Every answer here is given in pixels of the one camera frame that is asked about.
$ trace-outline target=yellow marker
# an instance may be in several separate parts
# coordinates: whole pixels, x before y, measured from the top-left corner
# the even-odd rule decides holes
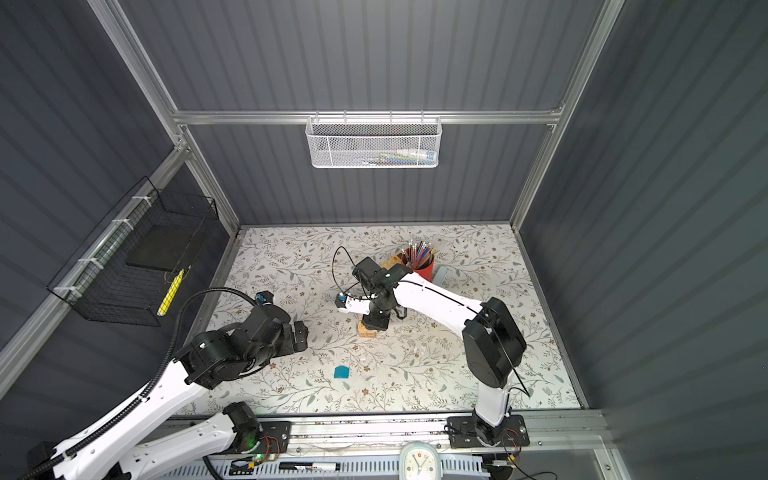
[[[174,278],[174,281],[170,283],[168,293],[165,294],[165,298],[163,298],[163,302],[160,304],[160,308],[157,309],[157,316],[163,316],[168,313],[170,303],[174,301],[174,296],[176,296],[176,291],[179,290],[179,285],[181,285],[181,280],[183,278],[184,269],[181,269],[179,274],[176,275],[176,278]]]

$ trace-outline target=black wire basket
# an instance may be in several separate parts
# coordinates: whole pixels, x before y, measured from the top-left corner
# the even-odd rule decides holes
[[[71,286],[61,272],[48,290],[95,322],[159,326],[218,221],[216,202],[152,190],[91,258]]]

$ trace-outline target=floral pattern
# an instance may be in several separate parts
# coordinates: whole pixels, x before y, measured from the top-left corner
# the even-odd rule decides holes
[[[389,330],[376,338],[362,338],[358,316],[333,305],[331,262],[338,246],[355,262],[371,256],[383,263],[412,238],[435,245],[435,268],[449,269],[444,288],[506,302],[528,343],[518,371],[532,394],[529,399],[513,390],[513,408],[579,408],[509,226],[270,227],[245,235],[227,286],[252,296],[271,291],[276,305],[307,325],[309,348],[222,383],[180,414],[213,414],[237,401],[248,402],[256,413],[471,409],[478,381],[467,368],[462,342],[447,328],[409,312],[403,320],[393,315]],[[351,267],[339,252],[333,272],[342,286],[353,283]],[[242,321],[249,310],[242,299],[222,294],[209,328]],[[337,366],[349,367],[348,379],[333,378]]]

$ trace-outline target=clock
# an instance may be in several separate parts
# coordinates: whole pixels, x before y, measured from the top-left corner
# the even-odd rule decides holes
[[[400,480],[439,480],[440,455],[427,443],[413,442],[400,452]]]

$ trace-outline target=corrugated gray panel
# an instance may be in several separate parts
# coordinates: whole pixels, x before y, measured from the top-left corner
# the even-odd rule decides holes
[[[180,109],[558,106],[598,0],[121,2]]]
[[[0,347],[172,146],[85,1],[0,3]]]
[[[201,194],[186,166],[167,189]],[[82,430],[149,380],[181,301],[208,288],[228,240],[217,223],[159,328],[89,322],[76,313],[61,322],[0,402],[0,478],[23,473],[26,452],[41,440],[57,442]],[[196,311],[185,315],[182,339]]]
[[[522,234],[634,478],[768,437],[768,3],[628,2]]]
[[[446,125],[440,165],[318,169],[304,127],[191,128],[237,216],[249,223],[507,220],[544,125]]]

